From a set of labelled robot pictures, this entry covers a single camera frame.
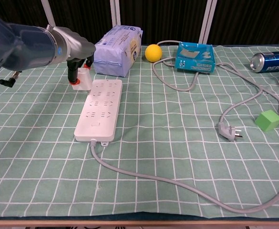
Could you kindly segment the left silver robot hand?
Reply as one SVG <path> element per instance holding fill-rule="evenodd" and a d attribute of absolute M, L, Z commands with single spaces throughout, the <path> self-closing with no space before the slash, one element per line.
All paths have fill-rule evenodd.
<path fill-rule="evenodd" d="M 68 68 L 68 80 L 71 85 L 79 85 L 78 68 L 89 68 L 94 62 L 94 53 L 96 47 L 89 42 L 85 37 L 82 37 L 76 32 L 66 27 L 54 27 L 54 30 L 67 39 L 67 44 L 70 47 L 69 55 L 66 59 Z"/>

